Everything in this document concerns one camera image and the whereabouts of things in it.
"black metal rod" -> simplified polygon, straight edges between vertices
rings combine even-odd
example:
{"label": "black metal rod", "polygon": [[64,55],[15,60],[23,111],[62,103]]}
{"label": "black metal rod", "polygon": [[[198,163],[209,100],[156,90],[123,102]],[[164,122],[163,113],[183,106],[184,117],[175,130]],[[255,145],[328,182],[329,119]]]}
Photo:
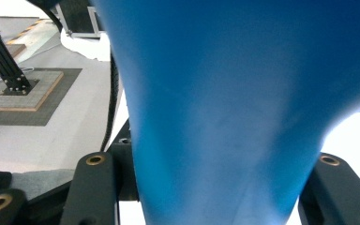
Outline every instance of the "black metal rod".
{"label": "black metal rod", "polygon": [[0,38],[0,75],[7,88],[13,91],[22,91],[31,86],[23,72],[11,57],[4,42]]}

